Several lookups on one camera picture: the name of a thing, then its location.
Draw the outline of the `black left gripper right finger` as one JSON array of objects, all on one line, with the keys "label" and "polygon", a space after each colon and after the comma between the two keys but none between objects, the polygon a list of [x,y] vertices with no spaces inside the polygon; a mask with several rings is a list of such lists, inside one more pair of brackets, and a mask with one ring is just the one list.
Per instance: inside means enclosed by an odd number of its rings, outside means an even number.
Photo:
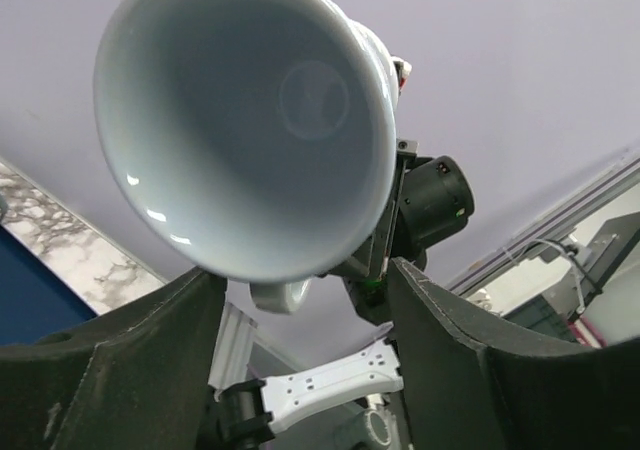
[{"label": "black left gripper right finger", "polygon": [[388,299],[417,449],[635,449],[639,343],[515,325],[393,260]]}]

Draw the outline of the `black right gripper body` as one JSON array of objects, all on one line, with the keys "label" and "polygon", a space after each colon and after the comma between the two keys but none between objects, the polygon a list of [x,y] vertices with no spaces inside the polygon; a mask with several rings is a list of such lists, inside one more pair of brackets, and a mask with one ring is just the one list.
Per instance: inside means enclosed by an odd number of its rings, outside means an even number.
[{"label": "black right gripper body", "polygon": [[471,187],[449,156],[420,156],[415,141],[396,142],[392,190],[370,237],[339,266],[356,314],[381,325],[392,319],[387,267],[401,257],[423,271],[427,250],[463,230],[475,211]]}]

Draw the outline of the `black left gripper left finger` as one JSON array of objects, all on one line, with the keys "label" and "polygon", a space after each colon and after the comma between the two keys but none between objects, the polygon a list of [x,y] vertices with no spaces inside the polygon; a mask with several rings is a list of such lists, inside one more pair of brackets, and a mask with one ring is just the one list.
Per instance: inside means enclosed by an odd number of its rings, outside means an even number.
[{"label": "black left gripper left finger", "polygon": [[35,344],[1,349],[4,449],[193,449],[226,281],[194,268]]}]

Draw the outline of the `grey white mug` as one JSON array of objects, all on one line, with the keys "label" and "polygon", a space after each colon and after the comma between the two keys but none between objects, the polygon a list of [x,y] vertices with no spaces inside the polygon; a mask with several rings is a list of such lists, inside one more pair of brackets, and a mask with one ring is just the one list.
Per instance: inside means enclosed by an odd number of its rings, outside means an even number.
[{"label": "grey white mug", "polygon": [[162,240],[292,313],[381,219],[400,80],[331,0],[123,0],[96,56],[95,119]]}]

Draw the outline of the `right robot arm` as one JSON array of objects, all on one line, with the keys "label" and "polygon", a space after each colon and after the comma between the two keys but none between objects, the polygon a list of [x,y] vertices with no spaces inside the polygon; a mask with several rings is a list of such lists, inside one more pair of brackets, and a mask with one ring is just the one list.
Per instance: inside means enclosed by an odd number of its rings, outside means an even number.
[{"label": "right robot arm", "polygon": [[[427,249],[464,229],[475,211],[468,181],[451,157],[420,156],[407,140],[398,140],[396,151],[391,194],[374,233],[329,272],[341,278],[358,315],[376,324],[391,318],[389,260],[402,257],[424,269]],[[224,305],[199,449],[257,449],[325,410],[403,388],[396,350],[383,335],[306,371],[250,379],[255,331],[253,319],[232,303]]]}]

